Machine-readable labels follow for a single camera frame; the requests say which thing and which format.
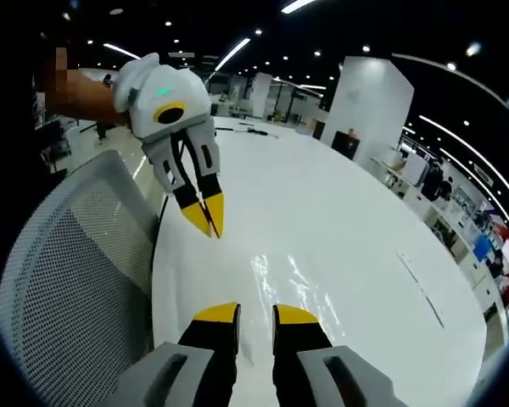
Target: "yellow ring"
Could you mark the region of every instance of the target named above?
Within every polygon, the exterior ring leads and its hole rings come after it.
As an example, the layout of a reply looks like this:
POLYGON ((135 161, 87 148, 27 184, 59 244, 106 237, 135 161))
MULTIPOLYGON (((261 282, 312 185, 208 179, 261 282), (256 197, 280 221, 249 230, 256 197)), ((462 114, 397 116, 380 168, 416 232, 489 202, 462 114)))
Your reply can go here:
POLYGON ((153 120, 156 121, 157 123, 159 123, 159 116, 161 114, 163 114, 166 110, 173 109, 173 108, 179 108, 179 109, 182 109, 183 111, 186 111, 187 110, 187 105, 185 103, 182 103, 182 102, 175 102, 175 103, 166 104, 166 106, 162 106, 156 112, 154 112, 153 120))

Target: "white pillar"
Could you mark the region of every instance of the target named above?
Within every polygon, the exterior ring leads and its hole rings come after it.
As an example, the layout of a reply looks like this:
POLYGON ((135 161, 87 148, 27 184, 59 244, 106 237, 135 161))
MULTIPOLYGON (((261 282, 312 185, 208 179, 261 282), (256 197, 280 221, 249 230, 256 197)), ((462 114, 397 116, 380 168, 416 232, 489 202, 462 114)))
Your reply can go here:
POLYGON ((264 117, 266 99, 270 92, 271 78, 272 76, 268 74, 256 74, 249 96, 254 117, 264 117))
POLYGON ((345 58, 321 141, 331 146, 336 131, 354 129, 360 140, 354 161, 369 170, 371 157, 398 146, 413 91, 387 59, 345 58))

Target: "white table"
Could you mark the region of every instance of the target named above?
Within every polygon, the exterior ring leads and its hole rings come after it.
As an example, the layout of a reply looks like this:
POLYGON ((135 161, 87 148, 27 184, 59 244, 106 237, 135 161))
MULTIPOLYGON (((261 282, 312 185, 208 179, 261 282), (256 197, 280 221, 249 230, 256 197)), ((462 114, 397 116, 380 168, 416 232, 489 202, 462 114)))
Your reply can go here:
MULTIPOLYGON (((221 240, 204 236, 168 203, 154 253, 155 346, 178 341, 200 310, 238 301, 230 405, 277 406, 271 306, 290 304, 316 315, 334 345, 350 346, 389 376, 410 407, 464 405, 486 325, 458 266, 352 161, 290 129, 264 127, 280 138, 218 133, 221 240)), ((190 160, 183 162, 193 177, 190 160)))

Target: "gray gripper base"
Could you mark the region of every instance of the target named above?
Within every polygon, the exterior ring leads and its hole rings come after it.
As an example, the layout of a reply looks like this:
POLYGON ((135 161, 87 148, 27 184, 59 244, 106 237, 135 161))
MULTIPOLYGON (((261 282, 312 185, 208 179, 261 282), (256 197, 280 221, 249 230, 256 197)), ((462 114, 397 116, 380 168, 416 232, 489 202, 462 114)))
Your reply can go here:
POLYGON ((321 407, 406 407, 389 377, 346 346, 298 352, 321 407))
POLYGON ((100 407, 191 407, 213 350, 163 343, 119 377, 100 407))

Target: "black ceiling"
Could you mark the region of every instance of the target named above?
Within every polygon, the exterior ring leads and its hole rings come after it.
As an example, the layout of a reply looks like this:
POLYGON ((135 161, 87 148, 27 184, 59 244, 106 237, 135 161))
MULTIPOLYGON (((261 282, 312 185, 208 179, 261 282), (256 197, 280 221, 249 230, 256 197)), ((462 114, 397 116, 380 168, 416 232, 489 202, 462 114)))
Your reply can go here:
MULTIPOLYGON (((459 71, 509 99, 509 0, 319 0, 292 14, 280 12, 292 2, 69 0, 38 14, 36 30, 47 38, 38 41, 67 43, 71 64, 96 67, 99 62, 101 68, 120 68, 130 58, 102 46, 109 42, 139 56, 157 52, 162 63, 175 66, 183 62, 169 58, 168 52, 193 52, 195 57, 188 62, 200 75, 211 72, 215 66, 210 63, 218 63, 239 41, 250 37, 251 43, 222 72, 249 69, 247 75, 253 75, 257 66, 258 71, 292 75, 298 83, 320 86, 329 86, 330 76, 337 80, 338 64, 346 55, 362 55, 362 46, 369 44, 374 57, 392 59, 392 53, 403 53, 441 64, 452 61, 459 71), (124 11, 110 15, 114 8, 124 11), (263 31, 260 36, 256 29, 263 31), (483 49, 468 58, 465 51, 473 41, 483 49), (322 55, 315 57, 315 51, 322 55)), ((408 121, 416 137, 423 135, 426 144, 441 145, 462 162, 472 159, 485 168, 451 137, 419 120, 423 114, 466 139, 509 182, 509 109, 449 71, 392 60, 415 87, 408 121), (471 125, 465 127, 464 120, 471 125)), ((501 202, 509 212, 509 193, 496 184, 504 192, 501 202)))

